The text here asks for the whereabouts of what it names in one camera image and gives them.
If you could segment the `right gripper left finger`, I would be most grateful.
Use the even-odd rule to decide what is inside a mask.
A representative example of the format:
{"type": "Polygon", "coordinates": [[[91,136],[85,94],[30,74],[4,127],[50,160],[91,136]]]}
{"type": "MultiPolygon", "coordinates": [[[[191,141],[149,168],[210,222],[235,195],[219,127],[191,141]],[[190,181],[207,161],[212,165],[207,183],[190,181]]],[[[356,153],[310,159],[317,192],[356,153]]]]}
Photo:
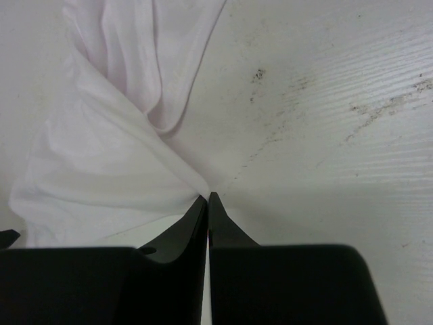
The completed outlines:
{"type": "Polygon", "coordinates": [[[1,323],[199,324],[206,207],[139,248],[1,251],[1,323]]]}

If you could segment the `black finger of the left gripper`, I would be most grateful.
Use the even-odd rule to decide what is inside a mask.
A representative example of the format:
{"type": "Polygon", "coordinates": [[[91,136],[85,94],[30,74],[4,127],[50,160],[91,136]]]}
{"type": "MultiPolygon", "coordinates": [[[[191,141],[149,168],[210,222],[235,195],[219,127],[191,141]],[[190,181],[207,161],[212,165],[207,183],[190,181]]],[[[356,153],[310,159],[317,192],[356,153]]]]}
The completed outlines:
{"type": "Polygon", "coordinates": [[[1,230],[0,231],[0,250],[8,249],[20,237],[20,233],[15,230],[1,230]]]}

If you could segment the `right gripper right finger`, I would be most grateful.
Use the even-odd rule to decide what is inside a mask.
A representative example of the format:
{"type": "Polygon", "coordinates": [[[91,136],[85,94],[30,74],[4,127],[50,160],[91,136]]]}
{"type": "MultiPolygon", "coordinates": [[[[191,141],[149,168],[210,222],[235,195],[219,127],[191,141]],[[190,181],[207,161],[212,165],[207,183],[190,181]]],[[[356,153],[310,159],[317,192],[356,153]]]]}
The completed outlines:
{"type": "Polygon", "coordinates": [[[214,324],[386,324],[369,268],[351,246],[262,246],[208,201],[214,324]]]}

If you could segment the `white tank top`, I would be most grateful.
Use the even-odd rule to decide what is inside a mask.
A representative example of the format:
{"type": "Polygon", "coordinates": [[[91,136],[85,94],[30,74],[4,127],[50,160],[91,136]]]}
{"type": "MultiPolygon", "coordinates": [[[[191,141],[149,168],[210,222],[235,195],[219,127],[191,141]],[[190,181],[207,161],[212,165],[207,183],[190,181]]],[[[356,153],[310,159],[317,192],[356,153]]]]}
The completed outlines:
{"type": "Polygon", "coordinates": [[[28,248],[81,246],[184,213],[206,181],[179,125],[223,1],[65,1],[66,89],[9,206],[28,248]]]}

